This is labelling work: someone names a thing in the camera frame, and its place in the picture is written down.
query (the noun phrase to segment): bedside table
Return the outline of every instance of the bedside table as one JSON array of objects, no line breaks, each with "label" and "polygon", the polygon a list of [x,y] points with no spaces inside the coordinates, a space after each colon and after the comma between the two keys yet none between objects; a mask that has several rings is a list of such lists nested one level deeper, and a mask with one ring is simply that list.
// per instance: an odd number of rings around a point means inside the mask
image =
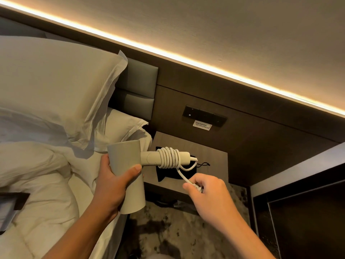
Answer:
[{"label": "bedside table", "polygon": [[[210,166],[201,166],[197,169],[197,173],[209,174],[222,179],[228,190],[232,190],[228,183],[228,154],[201,144],[192,143],[190,141],[174,137],[172,135],[157,132],[149,151],[155,151],[156,146],[172,147],[181,152],[189,152],[198,159],[198,163],[208,162]],[[143,168],[145,190],[168,196],[172,199],[192,203],[192,200],[182,188],[185,181],[181,178],[173,179],[165,177],[158,182],[155,166],[145,166]]]}]

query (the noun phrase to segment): glowing light strip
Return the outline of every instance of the glowing light strip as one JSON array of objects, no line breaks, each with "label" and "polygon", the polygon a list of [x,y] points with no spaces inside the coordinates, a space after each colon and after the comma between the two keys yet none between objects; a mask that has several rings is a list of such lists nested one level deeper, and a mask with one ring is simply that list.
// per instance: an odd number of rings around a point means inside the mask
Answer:
[{"label": "glowing light strip", "polygon": [[162,56],[162,57],[165,57],[167,59],[181,62],[183,64],[190,65],[194,68],[198,68],[200,70],[204,70],[204,71],[210,72],[212,74],[219,75],[221,77],[226,77],[227,79],[239,81],[244,85],[254,86],[254,87],[260,88],[262,90],[269,91],[271,93],[281,95],[283,97],[290,98],[290,99],[293,99],[295,101],[302,102],[304,104],[312,105],[312,106],[319,108],[321,110],[325,110],[327,112],[334,113],[336,115],[341,115],[342,117],[345,117],[345,110],[343,110],[343,109],[333,107],[331,105],[324,104],[322,102],[318,102],[318,101],[312,100],[310,98],[294,94],[294,93],[289,92],[289,91],[281,90],[281,89],[278,89],[276,87],[273,87],[273,86],[270,86],[270,85],[267,85],[267,84],[264,84],[261,82],[254,81],[252,79],[239,76],[237,74],[213,67],[211,65],[207,65],[207,64],[192,60],[190,58],[186,58],[186,57],[181,56],[179,54],[171,53],[171,52],[159,49],[159,48],[149,46],[147,44],[138,43],[138,42],[114,35],[114,34],[110,34],[110,33],[107,33],[107,32],[104,32],[104,31],[101,31],[101,30],[98,30],[98,29],[95,29],[95,28],[92,28],[92,27],[89,27],[86,25],[82,25],[82,24],[61,18],[61,17],[54,16],[52,14],[41,12],[41,11],[38,11],[38,10],[35,10],[32,8],[17,4],[17,3],[13,3],[13,2],[10,2],[7,0],[0,0],[0,5],[6,6],[6,8],[10,8],[10,9],[12,8],[15,10],[19,10],[21,12],[29,13],[31,15],[35,15],[36,17],[40,17],[40,18],[44,18],[44,19],[47,19],[50,21],[54,21],[54,22],[57,22],[59,24],[63,24],[65,26],[69,26],[70,28],[72,27],[72,28],[75,28],[75,29],[78,29],[78,30],[81,30],[84,32],[88,32],[88,33],[97,35],[99,37],[110,39],[112,41],[115,41],[116,43],[123,44],[125,46],[132,46],[132,47],[138,48],[140,50],[144,50],[144,51],[156,54],[158,56]]}]

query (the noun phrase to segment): white cable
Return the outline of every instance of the white cable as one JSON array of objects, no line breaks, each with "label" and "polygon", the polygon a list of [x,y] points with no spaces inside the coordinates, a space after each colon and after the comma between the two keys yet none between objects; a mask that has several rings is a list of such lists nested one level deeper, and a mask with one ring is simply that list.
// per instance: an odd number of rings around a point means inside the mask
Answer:
[{"label": "white cable", "polygon": [[186,172],[192,170],[198,163],[198,159],[196,159],[195,157],[191,157],[190,160],[194,161],[195,163],[190,167],[190,168],[184,168],[183,166],[181,166],[181,157],[180,157],[180,153],[177,149],[172,149],[171,147],[164,147],[164,148],[160,148],[157,149],[157,152],[159,152],[162,164],[160,166],[158,166],[159,168],[163,168],[163,169],[168,169],[168,168],[176,168],[178,174],[183,178],[183,180],[185,180],[187,183],[190,183],[192,185],[194,185],[194,187],[201,192],[202,188],[192,182],[190,182],[180,171],[180,168]]}]

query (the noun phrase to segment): fingernail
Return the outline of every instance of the fingernail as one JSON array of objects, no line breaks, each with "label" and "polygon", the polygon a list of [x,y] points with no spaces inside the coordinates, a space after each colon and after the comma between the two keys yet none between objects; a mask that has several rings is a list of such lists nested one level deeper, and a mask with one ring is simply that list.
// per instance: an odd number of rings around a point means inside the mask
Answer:
[{"label": "fingernail", "polygon": [[140,172],[142,167],[140,164],[136,164],[134,168],[137,170],[137,172]]}]

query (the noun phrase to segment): black light switch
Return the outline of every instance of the black light switch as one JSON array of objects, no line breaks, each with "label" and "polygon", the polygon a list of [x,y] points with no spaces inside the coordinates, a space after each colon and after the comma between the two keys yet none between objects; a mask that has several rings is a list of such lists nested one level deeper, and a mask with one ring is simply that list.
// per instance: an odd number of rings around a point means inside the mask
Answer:
[{"label": "black light switch", "polygon": [[188,105],[186,105],[183,116],[218,127],[222,127],[227,120],[225,116],[209,113]]}]

